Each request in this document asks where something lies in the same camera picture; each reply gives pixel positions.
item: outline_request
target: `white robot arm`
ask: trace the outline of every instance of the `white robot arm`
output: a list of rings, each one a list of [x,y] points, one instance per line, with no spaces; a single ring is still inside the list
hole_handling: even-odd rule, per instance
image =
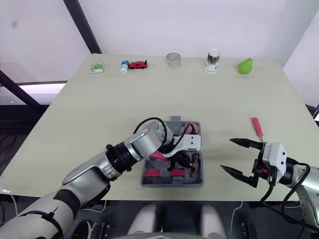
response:
[[[260,150],[255,160],[253,176],[244,176],[237,169],[221,167],[234,178],[257,187],[258,178],[263,178],[269,183],[269,190],[260,200],[267,208],[281,214],[286,221],[294,224],[301,224],[319,233],[319,168],[310,167],[305,163],[299,163],[287,157],[287,152],[282,143],[259,143],[245,138],[232,138],[230,141],[243,146]],[[274,186],[278,183],[291,188],[291,191],[283,199],[281,211],[278,211],[265,200],[270,196]],[[297,193],[300,200],[300,207],[304,216],[304,222],[286,215],[285,205],[293,193]]]
[[[115,146],[107,145],[106,150],[72,170],[56,192],[38,199],[8,221],[0,228],[0,238],[63,238],[79,209],[94,205],[106,195],[111,187],[110,181],[116,180],[124,171],[130,171],[135,163],[156,150],[173,155],[185,148],[185,142],[176,142],[173,133],[161,119],[148,120],[156,121]]]

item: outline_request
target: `red screwdriver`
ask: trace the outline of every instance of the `red screwdriver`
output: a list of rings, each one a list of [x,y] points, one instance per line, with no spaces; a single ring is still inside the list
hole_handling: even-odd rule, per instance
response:
[[[254,129],[255,129],[255,132],[257,134],[257,136],[260,138],[260,141],[263,143],[263,138],[262,136],[264,136],[262,130],[261,130],[261,126],[260,126],[260,123],[259,123],[259,120],[257,117],[253,117],[252,118],[252,123],[253,123],[253,126],[254,126]]]

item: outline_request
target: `small bottle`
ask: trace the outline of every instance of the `small bottle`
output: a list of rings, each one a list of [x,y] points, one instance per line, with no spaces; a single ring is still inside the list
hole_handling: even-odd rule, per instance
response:
[[[121,72],[126,74],[128,72],[128,68],[129,68],[129,61],[122,61],[121,64]]]

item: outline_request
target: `small clear container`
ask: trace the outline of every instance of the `small clear container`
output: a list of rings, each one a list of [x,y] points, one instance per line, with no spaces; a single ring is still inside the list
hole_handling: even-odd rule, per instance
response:
[[[169,67],[180,67],[180,55],[178,53],[170,53],[166,56],[166,58]]]

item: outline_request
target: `gray toolbox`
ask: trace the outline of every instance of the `gray toolbox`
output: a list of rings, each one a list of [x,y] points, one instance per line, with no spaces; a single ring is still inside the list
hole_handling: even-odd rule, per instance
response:
[[[187,123],[198,125],[197,121],[181,121],[180,117],[172,117],[172,121],[165,121],[175,136],[181,136]],[[148,157],[144,161],[141,176],[142,187],[201,187],[204,184],[203,159],[201,151],[185,151],[195,165],[195,172],[191,175],[191,168],[184,168],[176,163],[172,172],[167,170],[168,162]]]

